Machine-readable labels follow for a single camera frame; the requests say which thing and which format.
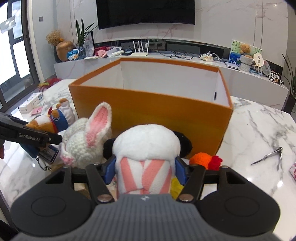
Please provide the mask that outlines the yellow tape measure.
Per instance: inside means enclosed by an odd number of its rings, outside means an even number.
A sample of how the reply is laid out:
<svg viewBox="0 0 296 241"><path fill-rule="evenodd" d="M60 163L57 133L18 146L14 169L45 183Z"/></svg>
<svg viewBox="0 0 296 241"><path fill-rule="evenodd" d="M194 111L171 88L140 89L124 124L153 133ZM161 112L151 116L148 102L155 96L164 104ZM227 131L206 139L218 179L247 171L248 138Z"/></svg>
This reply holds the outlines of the yellow tape measure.
<svg viewBox="0 0 296 241"><path fill-rule="evenodd" d="M177 197L180 195L181 191L183 190L184 186L180 184L177 177L174 177L171 180L171 191L170 194L173 199L177 199Z"/></svg>

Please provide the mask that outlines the orange crochet ball toy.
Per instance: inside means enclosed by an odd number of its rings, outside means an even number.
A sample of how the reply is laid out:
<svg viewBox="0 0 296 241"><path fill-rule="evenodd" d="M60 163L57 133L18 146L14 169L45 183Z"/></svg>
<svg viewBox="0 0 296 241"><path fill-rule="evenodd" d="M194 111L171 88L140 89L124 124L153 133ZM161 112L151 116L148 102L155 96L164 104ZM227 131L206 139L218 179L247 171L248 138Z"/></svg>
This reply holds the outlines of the orange crochet ball toy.
<svg viewBox="0 0 296 241"><path fill-rule="evenodd" d="M211 156L207 153L197 153L189 160L189 165L201 165L206 170L218 171L220 169L222 159L219 156Z"/></svg>

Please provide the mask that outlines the white crochet bunny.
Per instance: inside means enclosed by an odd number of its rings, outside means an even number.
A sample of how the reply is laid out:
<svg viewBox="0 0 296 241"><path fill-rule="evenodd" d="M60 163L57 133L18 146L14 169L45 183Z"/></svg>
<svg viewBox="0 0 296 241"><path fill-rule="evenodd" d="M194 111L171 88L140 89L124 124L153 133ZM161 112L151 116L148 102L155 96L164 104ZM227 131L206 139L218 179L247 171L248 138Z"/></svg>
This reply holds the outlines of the white crochet bunny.
<svg viewBox="0 0 296 241"><path fill-rule="evenodd" d="M100 103L89 118L74 122L59 144L60 157L66 166L85 168L106 162L103 145L112 137L112 111L107 102Z"/></svg>

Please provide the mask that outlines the brown plush keychain doll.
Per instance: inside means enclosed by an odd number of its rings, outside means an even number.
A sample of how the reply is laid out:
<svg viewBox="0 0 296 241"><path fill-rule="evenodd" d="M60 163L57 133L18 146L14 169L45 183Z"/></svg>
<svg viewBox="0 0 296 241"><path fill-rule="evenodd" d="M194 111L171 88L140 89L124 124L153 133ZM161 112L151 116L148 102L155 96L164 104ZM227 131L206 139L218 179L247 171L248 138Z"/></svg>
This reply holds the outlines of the brown plush keychain doll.
<svg viewBox="0 0 296 241"><path fill-rule="evenodd" d="M26 126L38 131L58 134L66 130L74 122L75 115L70 102L68 99L62 98L55 108L49 108L47 114L34 118ZM45 148L40 148L39 155L34 159L42 170L51 171L50 165L53 164L58 154L57 145L48 144Z"/></svg>

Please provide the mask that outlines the pink striped white plush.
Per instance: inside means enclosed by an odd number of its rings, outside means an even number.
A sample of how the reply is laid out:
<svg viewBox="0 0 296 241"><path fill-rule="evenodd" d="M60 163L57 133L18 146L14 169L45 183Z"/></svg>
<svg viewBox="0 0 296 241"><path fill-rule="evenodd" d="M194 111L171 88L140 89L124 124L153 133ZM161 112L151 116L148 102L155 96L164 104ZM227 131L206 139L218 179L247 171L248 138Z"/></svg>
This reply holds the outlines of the pink striped white plush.
<svg viewBox="0 0 296 241"><path fill-rule="evenodd" d="M168 194L176 175L175 159L192 150L191 141L164 126L138 125L107 140L103 156L115 156L116 195Z"/></svg>

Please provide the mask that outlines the brown gift box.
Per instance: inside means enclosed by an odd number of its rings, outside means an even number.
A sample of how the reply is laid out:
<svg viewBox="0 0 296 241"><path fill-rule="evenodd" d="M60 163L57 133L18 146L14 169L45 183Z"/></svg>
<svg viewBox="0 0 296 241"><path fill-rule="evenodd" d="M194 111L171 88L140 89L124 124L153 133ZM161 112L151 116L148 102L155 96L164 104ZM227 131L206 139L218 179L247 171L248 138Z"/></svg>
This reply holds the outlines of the brown gift box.
<svg viewBox="0 0 296 241"><path fill-rule="evenodd" d="M85 184L85 183L74 183L74 190L76 192L84 195L88 199L91 199L87 184Z"/></svg>

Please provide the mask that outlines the red feather duster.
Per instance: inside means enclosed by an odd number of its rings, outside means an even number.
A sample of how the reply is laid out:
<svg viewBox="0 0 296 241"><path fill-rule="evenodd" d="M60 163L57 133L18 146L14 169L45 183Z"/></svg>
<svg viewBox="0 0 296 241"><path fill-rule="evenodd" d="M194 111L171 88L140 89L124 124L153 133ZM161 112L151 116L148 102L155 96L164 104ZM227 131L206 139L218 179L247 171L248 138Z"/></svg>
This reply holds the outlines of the red feather duster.
<svg viewBox="0 0 296 241"><path fill-rule="evenodd" d="M60 78L49 78L47 80L45 80L44 82L38 84L38 90L39 92L44 92L45 90L47 90L48 88L52 87L54 84L60 82L61 79Z"/></svg>

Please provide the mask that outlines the orange cardboard box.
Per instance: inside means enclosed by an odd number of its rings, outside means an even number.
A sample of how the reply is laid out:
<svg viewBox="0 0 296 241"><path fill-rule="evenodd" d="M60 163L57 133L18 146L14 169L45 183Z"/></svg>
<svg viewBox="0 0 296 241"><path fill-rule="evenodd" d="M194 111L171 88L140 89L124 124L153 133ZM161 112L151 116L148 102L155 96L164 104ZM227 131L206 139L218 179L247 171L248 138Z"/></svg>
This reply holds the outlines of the orange cardboard box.
<svg viewBox="0 0 296 241"><path fill-rule="evenodd" d="M191 141L191 155L215 155L233 113L221 70L191 61L119 58L75 80L69 90L80 118L107 102L114 136L136 125L163 125Z"/></svg>

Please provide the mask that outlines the bronze round vase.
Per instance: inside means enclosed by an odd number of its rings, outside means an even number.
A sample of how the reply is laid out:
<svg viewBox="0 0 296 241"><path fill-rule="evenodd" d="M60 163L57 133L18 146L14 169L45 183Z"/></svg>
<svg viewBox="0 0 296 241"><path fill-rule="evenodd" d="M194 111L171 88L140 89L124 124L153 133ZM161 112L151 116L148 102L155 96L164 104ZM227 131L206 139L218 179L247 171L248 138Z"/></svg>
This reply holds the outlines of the bronze round vase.
<svg viewBox="0 0 296 241"><path fill-rule="evenodd" d="M74 48L74 45L73 45L73 43L71 41L60 42L56 46L56 52L57 52L58 58L62 62L68 61L67 53L72 51L73 48Z"/></svg>

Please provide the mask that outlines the silver nail clipper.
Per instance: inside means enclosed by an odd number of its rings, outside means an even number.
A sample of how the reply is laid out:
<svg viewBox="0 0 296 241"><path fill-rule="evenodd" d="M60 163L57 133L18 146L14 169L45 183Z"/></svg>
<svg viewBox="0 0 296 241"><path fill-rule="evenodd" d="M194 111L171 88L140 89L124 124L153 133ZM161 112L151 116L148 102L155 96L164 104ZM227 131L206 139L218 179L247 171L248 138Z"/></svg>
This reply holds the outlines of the silver nail clipper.
<svg viewBox="0 0 296 241"><path fill-rule="evenodd" d="M258 160L258 161L256 161L256 162L253 162L253 163L251 164L251 166L252 166L252 165L255 165L255 164L257 164L257 163L260 163L260 162L266 160L267 158L269 158L269 157L271 157L271 156L274 156L274 155L277 155L277 154L279 154L280 161L282 161L282 152L283 152L283 148L282 148L282 147L279 147L278 149L274 150L273 152L271 152L271 153L269 153L269 154L266 154L262 159L260 159L260 160Z"/></svg>

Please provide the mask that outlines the red silver foil packet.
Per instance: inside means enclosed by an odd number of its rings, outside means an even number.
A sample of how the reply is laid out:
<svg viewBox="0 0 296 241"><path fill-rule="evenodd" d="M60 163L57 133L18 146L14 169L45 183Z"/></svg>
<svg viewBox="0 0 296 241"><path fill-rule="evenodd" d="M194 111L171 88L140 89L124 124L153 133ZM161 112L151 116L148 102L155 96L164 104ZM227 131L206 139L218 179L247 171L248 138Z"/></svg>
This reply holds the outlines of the red silver foil packet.
<svg viewBox="0 0 296 241"><path fill-rule="evenodd" d="M290 167L289 172L290 172L291 176L293 177L293 179L296 181L296 163L294 163Z"/></svg>

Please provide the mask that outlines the white power strip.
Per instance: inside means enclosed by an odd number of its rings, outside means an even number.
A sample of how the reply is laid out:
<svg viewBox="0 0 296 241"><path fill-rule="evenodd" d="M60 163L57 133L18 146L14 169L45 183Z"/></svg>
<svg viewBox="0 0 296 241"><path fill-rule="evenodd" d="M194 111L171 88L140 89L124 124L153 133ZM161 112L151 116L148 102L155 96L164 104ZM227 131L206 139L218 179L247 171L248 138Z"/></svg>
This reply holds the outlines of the white power strip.
<svg viewBox="0 0 296 241"><path fill-rule="evenodd" d="M206 54L201 54L199 56L200 60L206 61L206 62L221 62L221 59L219 56L215 53L206 53Z"/></svg>

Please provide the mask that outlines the green plant in blue vase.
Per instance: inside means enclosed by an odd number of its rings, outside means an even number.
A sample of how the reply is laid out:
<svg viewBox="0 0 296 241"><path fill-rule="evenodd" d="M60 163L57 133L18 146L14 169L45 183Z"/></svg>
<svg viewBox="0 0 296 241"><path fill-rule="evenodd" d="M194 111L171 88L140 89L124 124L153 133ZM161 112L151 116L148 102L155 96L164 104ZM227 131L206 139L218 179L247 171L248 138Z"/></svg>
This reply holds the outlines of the green plant in blue vase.
<svg viewBox="0 0 296 241"><path fill-rule="evenodd" d="M76 33L78 41L78 59L84 59L86 57L86 50L84 48L84 42L89 32L93 31L97 26L94 26L94 23L85 27L83 19L81 23L76 20Z"/></svg>

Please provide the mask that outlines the round paper fan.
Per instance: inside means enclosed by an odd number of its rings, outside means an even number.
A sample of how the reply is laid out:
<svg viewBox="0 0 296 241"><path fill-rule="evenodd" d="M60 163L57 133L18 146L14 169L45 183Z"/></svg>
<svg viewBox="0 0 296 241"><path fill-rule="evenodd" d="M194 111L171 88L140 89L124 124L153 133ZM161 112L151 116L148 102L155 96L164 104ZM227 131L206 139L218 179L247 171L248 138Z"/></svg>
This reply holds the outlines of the round paper fan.
<svg viewBox="0 0 296 241"><path fill-rule="evenodd" d="M261 68L264 65L264 59L262 57L262 54L259 52L254 53L253 61L258 68Z"/></svg>

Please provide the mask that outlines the small brown teddy bear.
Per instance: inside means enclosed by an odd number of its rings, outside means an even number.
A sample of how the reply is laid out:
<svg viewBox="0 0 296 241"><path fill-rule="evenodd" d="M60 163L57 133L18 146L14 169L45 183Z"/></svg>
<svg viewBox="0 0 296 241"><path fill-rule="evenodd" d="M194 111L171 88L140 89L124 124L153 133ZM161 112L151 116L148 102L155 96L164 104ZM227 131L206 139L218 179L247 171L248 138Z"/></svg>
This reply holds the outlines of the small brown teddy bear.
<svg viewBox="0 0 296 241"><path fill-rule="evenodd" d="M239 54L244 55L248 58L252 58L252 56L250 55L250 46L248 44L244 44L244 43L240 44Z"/></svg>

